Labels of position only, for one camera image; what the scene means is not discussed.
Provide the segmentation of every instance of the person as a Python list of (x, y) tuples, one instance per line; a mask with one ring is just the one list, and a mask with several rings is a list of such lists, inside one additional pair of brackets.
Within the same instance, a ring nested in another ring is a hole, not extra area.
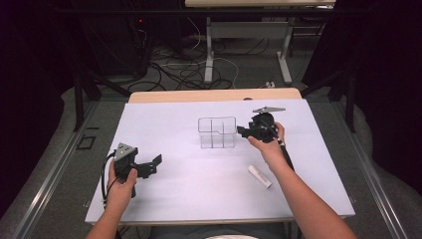
[[(284, 127), (279, 122), (276, 122), (276, 126), (280, 140), (285, 141)], [(277, 140), (264, 143), (252, 136), (249, 136), (248, 141), (252, 146), (260, 151), (264, 161), (275, 174), (293, 212), (295, 220), (307, 239), (357, 238), (353, 231), (335, 213), (335, 211), (330, 208), (316, 193), (314, 193), (289, 167)], [(113, 163), (111, 163), (110, 171), (108, 173), (108, 185), (110, 185), (113, 180), (115, 180), (115, 175)], [(130, 200), (131, 189), (135, 185), (135, 182), (136, 172), (133, 169), (130, 172), (126, 183), (118, 183), (109, 189), (105, 212), (91, 230), (87, 238), (114, 238), (118, 221), (123, 214), (128, 201)], [(171, 228), (175, 229), (176, 227), (157, 227), (156, 229), (161, 230), (161, 232), (155, 232), (153, 227), (151, 230), (151, 239), (156, 238), (155, 235), (161, 235), (157, 236), (161, 238), (175, 238), (171, 237), (174, 235), (169, 232)], [(207, 231), (212, 231), (212, 229), (213, 226), (207, 227)]]

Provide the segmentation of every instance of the person's left hand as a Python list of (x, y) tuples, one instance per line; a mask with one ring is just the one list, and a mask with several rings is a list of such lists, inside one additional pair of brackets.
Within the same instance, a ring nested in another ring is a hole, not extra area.
[(115, 177), (114, 160), (112, 160), (109, 164), (107, 183), (108, 194), (105, 209), (112, 210), (113, 212), (122, 215), (129, 203), (132, 188), (136, 184), (136, 178), (137, 171), (133, 168), (130, 171), (126, 182), (121, 183)]

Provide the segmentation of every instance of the gray carpet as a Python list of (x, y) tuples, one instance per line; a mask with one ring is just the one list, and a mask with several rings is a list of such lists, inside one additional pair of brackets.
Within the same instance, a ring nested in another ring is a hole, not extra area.
[[(231, 41), (225, 43), (225, 52), (238, 53), (250, 50), (259, 41)], [(294, 45), (292, 58), (288, 58), (292, 78), (295, 80), (293, 87), (301, 88), (300, 79), (306, 69), (308, 60), (317, 39), (297, 39)], [(233, 81), (235, 86), (241, 88), (258, 88), (266, 81), (274, 81), (276, 87), (287, 87), (281, 78), (281, 73), (276, 61), (274, 49), (278, 48), (277, 42), (270, 41), (270, 46), (264, 54), (248, 56), (224, 56), (231, 63), (224, 60), (216, 61), (215, 67), (219, 70), (222, 78)], [(265, 48), (265, 44), (256, 49), (256, 52)], [(157, 81), (158, 73), (148, 70), (145, 80)], [(162, 82), (168, 90), (174, 90), (177, 83), (167, 78)], [(151, 85), (136, 85), (133, 91), (142, 91)], [(58, 181), (51, 198), (39, 218), (36, 218), (32, 233), (29, 238), (84, 238), (91, 225), (85, 223), (85, 215), (88, 208), (84, 204), (91, 200), (100, 178), (101, 166), (108, 147), (112, 141), (119, 116), (124, 102), (116, 93), (108, 88), (101, 87), (105, 94), (98, 103), (88, 123), (81, 131), (85, 137), (94, 136), (91, 149), (75, 149), (70, 155), (69, 164), (66, 165), (63, 175)], [(340, 178), (346, 191), (355, 201), (353, 207), (356, 216), (346, 219), (346, 222), (356, 232), (359, 238), (392, 238), (383, 215), (378, 208), (378, 202), (374, 199), (367, 182), (362, 176), (361, 169), (356, 160), (356, 152), (350, 139), (344, 130), (343, 122), (335, 113), (333, 105), (326, 100), (326, 89), (315, 92), (308, 96), (310, 106), (316, 117), (327, 148), (331, 154)], [(44, 180), (53, 168), (55, 161), (62, 156), (72, 137), (72, 129), (75, 123), (73, 92), (68, 91), (63, 95), (66, 102), (65, 113), (62, 121), (40, 159), (37, 168), (21, 190), (12, 206), (0, 221), (1, 238), (12, 238), (16, 235), (16, 228), (25, 217), (37, 192), (43, 185)], [(359, 141), (368, 155), (371, 149), (370, 129), (364, 122), (364, 115), (357, 109), (355, 112), (356, 130)], [(80, 146), (89, 144), (84, 141)], [(422, 235), (422, 200), (414, 190), (400, 180), (376, 167), (384, 189), (395, 208), (397, 217), (405, 228), (408, 238), (419, 238)], [(146, 238), (149, 228), (122, 228), (124, 238)]]

